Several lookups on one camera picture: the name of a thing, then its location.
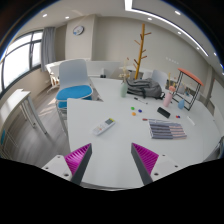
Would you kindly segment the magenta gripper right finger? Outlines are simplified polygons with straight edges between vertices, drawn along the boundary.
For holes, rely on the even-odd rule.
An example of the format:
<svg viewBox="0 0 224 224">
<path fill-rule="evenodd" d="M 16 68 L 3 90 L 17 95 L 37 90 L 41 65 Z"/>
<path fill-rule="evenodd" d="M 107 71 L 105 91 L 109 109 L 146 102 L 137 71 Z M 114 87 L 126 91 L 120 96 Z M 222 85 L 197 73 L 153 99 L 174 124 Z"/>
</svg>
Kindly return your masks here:
<svg viewBox="0 0 224 224">
<path fill-rule="evenodd" d="M 153 151 L 136 143 L 131 144 L 131 154 L 139 171 L 144 185 L 153 182 L 151 178 L 152 170 L 158 160 L 159 155 Z"/>
</svg>

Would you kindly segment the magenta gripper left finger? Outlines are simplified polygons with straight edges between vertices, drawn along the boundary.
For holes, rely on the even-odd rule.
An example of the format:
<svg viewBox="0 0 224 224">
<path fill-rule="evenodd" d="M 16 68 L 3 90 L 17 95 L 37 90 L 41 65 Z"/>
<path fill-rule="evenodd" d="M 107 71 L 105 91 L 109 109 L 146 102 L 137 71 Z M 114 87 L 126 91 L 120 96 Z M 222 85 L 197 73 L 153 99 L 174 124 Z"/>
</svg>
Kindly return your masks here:
<svg viewBox="0 0 224 224">
<path fill-rule="evenodd" d="M 71 181 L 79 185 L 92 155 L 92 145 L 84 145 L 65 156 L 65 161 L 72 173 Z"/>
</svg>

